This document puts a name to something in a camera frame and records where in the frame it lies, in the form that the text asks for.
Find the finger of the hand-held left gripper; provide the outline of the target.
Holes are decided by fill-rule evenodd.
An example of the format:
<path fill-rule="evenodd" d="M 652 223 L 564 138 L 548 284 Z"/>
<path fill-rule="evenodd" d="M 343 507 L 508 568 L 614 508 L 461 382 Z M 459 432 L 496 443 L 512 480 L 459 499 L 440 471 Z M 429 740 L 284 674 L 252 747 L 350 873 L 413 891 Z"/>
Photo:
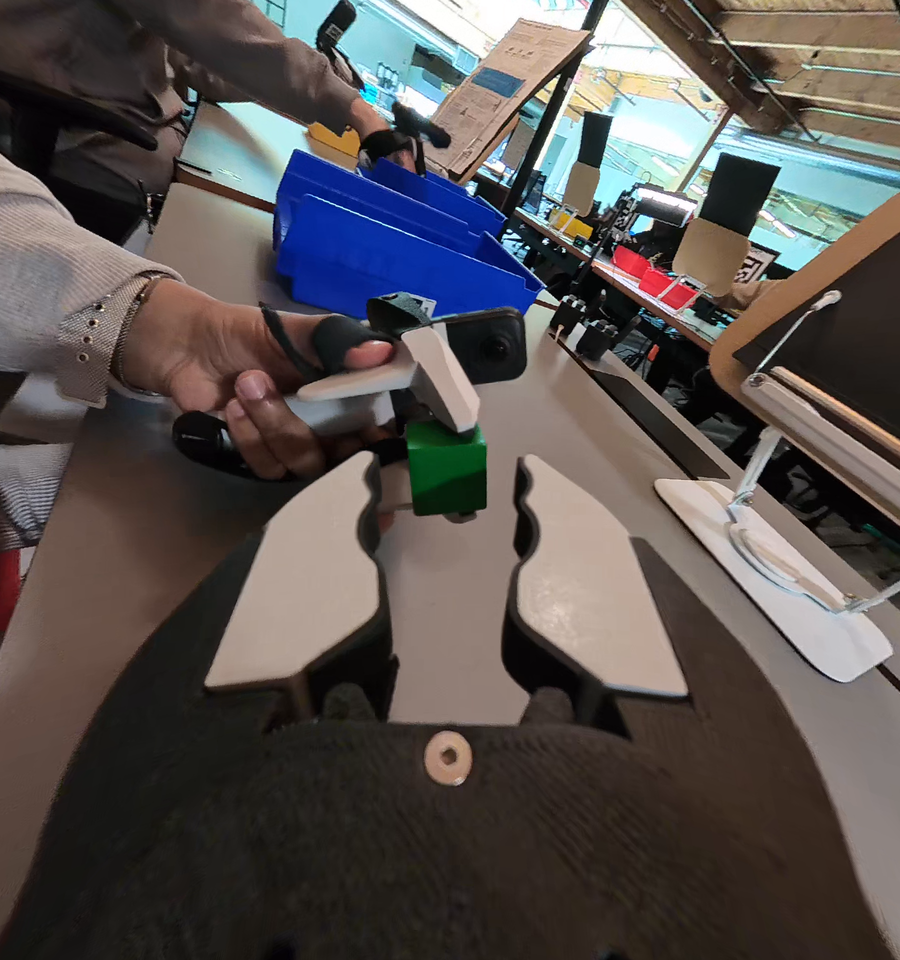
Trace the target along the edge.
<path fill-rule="evenodd" d="M 401 344 L 415 365 L 409 387 L 415 398 L 456 435 L 473 432 L 480 398 L 444 336 L 423 326 L 405 332 Z"/>
<path fill-rule="evenodd" d="M 436 512 L 416 507 L 412 496 L 411 471 L 408 461 L 397 461 L 382 466 L 380 481 L 379 522 L 381 525 L 392 525 L 395 517 L 401 513 L 408 513 L 417 517 L 438 516 L 452 523 L 471 522 L 479 515 L 478 509 Z"/>

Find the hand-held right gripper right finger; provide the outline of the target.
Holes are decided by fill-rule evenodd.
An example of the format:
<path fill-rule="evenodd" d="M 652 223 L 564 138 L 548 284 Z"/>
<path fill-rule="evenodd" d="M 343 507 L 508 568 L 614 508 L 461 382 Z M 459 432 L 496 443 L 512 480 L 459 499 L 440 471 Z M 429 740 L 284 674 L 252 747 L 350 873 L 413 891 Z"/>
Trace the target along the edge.
<path fill-rule="evenodd" d="M 582 724 L 621 724 L 620 698 L 687 703 L 688 681 L 624 524 L 538 455 L 518 459 L 513 502 L 508 676 L 529 695 L 562 691 Z"/>

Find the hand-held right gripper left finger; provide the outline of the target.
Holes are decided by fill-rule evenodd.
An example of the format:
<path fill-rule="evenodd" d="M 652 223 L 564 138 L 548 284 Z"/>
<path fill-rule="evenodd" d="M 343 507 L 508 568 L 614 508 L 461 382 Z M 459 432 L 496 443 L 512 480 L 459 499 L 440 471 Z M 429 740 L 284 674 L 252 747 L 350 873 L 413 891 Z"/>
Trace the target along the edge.
<path fill-rule="evenodd" d="M 361 451 L 291 498 L 266 524 L 204 678 L 205 690 L 270 690 L 296 718 L 340 684 L 386 720 L 399 661 L 377 507 L 377 456 Z"/>

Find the green cube block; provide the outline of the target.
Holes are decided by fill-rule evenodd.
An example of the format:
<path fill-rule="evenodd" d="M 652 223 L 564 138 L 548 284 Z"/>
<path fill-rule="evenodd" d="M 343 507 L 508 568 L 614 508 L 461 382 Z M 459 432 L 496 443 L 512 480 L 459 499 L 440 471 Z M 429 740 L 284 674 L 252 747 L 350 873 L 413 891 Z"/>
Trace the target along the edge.
<path fill-rule="evenodd" d="M 488 506 L 488 448 L 480 425 L 462 434 L 435 419 L 405 429 L 411 508 L 418 517 L 471 515 Z"/>

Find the person's left forearm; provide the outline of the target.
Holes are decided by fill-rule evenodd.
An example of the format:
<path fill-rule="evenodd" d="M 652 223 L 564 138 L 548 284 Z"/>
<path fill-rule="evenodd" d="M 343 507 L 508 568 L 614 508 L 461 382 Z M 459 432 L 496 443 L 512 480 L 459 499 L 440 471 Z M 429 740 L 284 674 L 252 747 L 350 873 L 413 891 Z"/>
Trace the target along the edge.
<path fill-rule="evenodd" d="M 46 375 L 63 399 L 106 406 L 121 337 L 164 279 L 180 275 L 77 225 L 0 154 L 0 373 Z"/>

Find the person's left hand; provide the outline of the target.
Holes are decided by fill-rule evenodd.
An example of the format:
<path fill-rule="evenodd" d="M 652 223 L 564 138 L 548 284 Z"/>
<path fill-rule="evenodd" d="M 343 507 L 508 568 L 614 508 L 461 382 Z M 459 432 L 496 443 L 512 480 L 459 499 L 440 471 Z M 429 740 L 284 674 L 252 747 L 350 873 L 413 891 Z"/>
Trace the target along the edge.
<path fill-rule="evenodd" d="M 171 279 L 156 281 L 111 365 L 127 388 L 169 398 L 183 412 L 220 414 L 256 476 L 314 479 L 392 435 L 370 424 L 323 438 L 284 397 L 303 384 L 261 308 L 224 303 Z"/>

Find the labelled blue plastic bin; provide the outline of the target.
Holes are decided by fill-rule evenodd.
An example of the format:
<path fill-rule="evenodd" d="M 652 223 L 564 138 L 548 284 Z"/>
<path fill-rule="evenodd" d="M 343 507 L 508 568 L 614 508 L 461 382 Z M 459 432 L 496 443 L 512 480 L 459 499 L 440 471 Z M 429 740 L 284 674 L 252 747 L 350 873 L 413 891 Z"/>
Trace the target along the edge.
<path fill-rule="evenodd" d="M 512 307 L 524 314 L 543 283 L 491 234 L 460 252 L 314 194 L 278 206 L 274 274 L 296 303 L 364 319 L 368 301 L 407 293 L 434 317 Z"/>

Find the cardboard sheet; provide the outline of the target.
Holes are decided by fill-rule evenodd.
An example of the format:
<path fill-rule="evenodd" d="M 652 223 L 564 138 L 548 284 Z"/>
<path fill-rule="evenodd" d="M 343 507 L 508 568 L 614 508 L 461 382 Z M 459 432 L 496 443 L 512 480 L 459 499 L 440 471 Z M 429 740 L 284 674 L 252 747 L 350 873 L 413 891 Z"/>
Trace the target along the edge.
<path fill-rule="evenodd" d="M 427 168 L 456 183 L 475 172 L 524 106 L 587 51 L 591 37 L 592 30 L 517 19 L 432 115 L 451 142 L 426 146 Z"/>

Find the black metal pole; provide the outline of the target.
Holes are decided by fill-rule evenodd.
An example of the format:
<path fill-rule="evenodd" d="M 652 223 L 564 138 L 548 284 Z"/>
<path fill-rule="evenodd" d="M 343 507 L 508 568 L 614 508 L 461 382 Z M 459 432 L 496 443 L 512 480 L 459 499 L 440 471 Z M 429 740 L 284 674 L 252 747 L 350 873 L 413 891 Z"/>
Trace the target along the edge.
<path fill-rule="evenodd" d="M 535 133 L 528 144 L 524 158 L 509 186 L 508 195 L 502 207 L 502 213 L 505 219 L 509 219 L 516 212 L 516 209 L 520 207 L 527 192 L 531 174 L 538 167 L 538 162 L 542 161 L 545 157 L 556 127 L 559 125 L 566 105 L 572 95 L 577 73 L 586 55 L 592 48 L 596 29 L 608 6 L 610 6 L 610 2 L 582 2 L 582 5 L 585 6 L 585 10 L 578 28 L 587 32 L 588 40 L 580 51 L 571 56 L 560 72 L 555 75 L 555 83 L 550 99 L 544 108 Z"/>

